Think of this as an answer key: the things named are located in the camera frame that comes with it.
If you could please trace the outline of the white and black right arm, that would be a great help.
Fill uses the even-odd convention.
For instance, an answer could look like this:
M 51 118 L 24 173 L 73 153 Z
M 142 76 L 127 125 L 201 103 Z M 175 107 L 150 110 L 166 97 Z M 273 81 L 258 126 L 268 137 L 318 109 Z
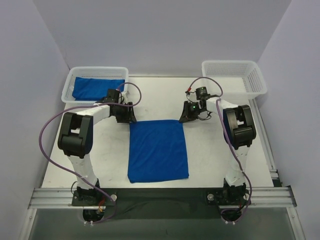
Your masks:
M 246 196 L 246 184 L 250 182 L 245 173 L 247 156 L 257 136 L 251 108 L 223 100 L 219 95 L 210 95 L 206 87 L 199 87 L 194 93 L 196 101 L 184 101 L 179 122 L 206 121 L 211 114 L 219 117 L 230 150 L 229 167 L 223 182 L 224 194 L 227 197 Z

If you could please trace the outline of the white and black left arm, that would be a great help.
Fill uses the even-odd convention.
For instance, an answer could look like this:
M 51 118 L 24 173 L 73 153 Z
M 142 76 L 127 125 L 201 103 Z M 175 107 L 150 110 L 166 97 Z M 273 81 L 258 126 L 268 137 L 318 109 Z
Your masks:
M 78 198 L 98 199 L 102 193 L 90 158 L 94 142 L 94 125 L 100 121 L 115 117 L 121 124 L 136 123 L 133 103 L 128 101 L 129 92 L 109 89 L 107 95 L 97 101 L 91 108 L 66 112 L 62 117 L 58 148 L 70 160 L 77 176 L 76 193 Z

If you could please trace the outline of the blue towels pile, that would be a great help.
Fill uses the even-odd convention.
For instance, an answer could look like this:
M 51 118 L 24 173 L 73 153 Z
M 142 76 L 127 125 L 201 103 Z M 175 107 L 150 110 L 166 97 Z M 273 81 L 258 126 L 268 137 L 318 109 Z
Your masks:
M 129 125 L 127 176 L 131 183 L 189 178 L 183 124 L 178 120 L 138 121 Z

